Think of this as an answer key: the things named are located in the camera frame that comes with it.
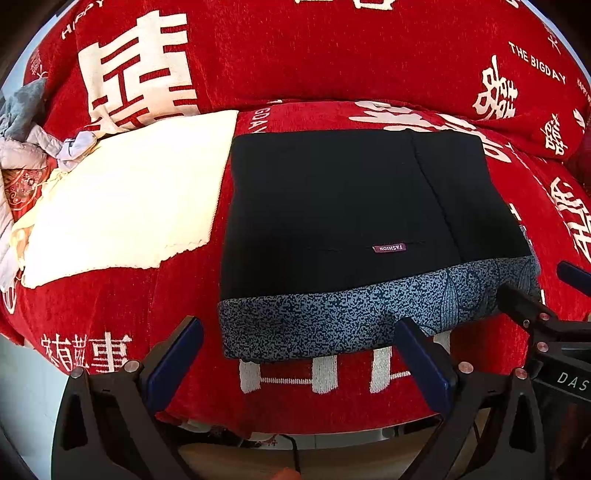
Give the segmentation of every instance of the floor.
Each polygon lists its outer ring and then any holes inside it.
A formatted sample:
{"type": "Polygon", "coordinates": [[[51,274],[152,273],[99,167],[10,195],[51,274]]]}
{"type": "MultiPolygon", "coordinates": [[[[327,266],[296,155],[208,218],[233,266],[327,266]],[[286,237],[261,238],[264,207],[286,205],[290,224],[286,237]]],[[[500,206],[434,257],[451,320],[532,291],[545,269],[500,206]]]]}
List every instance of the floor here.
{"type": "Polygon", "coordinates": [[[0,419],[39,480],[50,480],[53,431],[66,381],[35,350],[0,336],[0,419]]]}

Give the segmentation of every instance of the garment label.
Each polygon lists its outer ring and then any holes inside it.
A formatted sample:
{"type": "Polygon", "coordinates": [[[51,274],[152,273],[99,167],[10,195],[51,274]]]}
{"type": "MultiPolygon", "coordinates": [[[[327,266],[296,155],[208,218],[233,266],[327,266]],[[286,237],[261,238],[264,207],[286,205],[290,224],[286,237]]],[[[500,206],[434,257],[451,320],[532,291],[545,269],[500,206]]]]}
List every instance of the garment label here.
{"type": "Polygon", "coordinates": [[[406,244],[394,244],[394,245],[375,245],[374,252],[377,254],[389,254],[392,252],[404,252],[406,250],[406,244]]]}

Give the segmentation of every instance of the metal screw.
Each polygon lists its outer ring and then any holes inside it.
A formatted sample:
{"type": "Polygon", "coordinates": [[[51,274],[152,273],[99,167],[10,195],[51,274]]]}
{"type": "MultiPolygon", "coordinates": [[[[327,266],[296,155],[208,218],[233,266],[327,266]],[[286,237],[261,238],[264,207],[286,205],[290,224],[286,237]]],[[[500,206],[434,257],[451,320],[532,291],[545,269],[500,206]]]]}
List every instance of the metal screw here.
{"type": "Polygon", "coordinates": [[[132,374],[133,372],[137,372],[139,368],[139,362],[137,360],[130,360],[124,365],[123,368],[127,373],[132,374]]]}
{"type": "Polygon", "coordinates": [[[520,380],[525,380],[527,378],[527,372],[523,368],[516,368],[515,376],[520,380]]]}
{"type": "Polygon", "coordinates": [[[474,371],[474,366],[470,362],[460,362],[457,369],[463,374],[471,374],[474,371]]]}
{"type": "Polygon", "coordinates": [[[80,378],[84,373],[84,369],[82,367],[76,367],[74,370],[70,372],[70,376],[72,378],[80,378]]]}

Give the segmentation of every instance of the black fabric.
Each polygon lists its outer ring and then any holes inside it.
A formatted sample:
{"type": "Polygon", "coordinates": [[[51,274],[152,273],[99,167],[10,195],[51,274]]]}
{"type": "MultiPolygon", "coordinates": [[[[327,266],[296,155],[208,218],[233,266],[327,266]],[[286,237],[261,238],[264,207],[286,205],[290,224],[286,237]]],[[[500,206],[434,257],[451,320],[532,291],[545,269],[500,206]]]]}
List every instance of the black fabric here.
{"type": "Polygon", "coordinates": [[[247,134],[231,156],[222,300],[342,291],[531,254],[473,135],[247,134]],[[400,243],[405,251],[373,249],[400,243]]]}

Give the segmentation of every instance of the blue gripper pad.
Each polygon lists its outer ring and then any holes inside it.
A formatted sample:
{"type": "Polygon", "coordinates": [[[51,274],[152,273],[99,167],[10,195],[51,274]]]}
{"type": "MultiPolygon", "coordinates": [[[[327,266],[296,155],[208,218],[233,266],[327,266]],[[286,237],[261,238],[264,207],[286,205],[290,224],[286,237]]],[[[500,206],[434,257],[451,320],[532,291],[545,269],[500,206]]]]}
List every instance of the blue gripper pad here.
{"type": "Polygon", "coordinates": [[[410,318],[396,323],[394,341],[429,408],[448,415],[453,407],[457,374],[445,349],[430,342],[410,318]]]}

